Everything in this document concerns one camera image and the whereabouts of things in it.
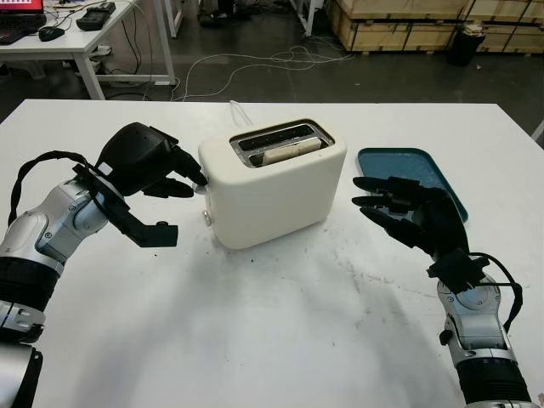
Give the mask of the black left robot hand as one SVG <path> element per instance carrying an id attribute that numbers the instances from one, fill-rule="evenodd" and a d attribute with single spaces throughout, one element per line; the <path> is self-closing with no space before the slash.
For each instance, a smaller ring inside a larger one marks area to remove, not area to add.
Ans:
<path id="1" fill-rule="evenodd" d="M 198 186 L 207 185 L 200 164 L 181 149 L 176 138 L 140 122 L 129 123 L 116 132 L 95 166 L 123 196 L 141 192 L 159 198 L 192 197 L 193 188 L 170 178 L 170 173 Z"/>

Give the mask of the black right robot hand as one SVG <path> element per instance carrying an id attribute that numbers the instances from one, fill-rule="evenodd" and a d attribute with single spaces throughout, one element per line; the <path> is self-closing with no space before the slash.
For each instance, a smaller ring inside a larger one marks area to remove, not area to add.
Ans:
<path id="1" fill-rule="evenodd" d="M 353 183 L 369 194 L 352 202 L 395 240 L 435 260 L 456 250 L 469 253 L 461 215 L 446 190 L 396 177 L 356 177 Z"/>

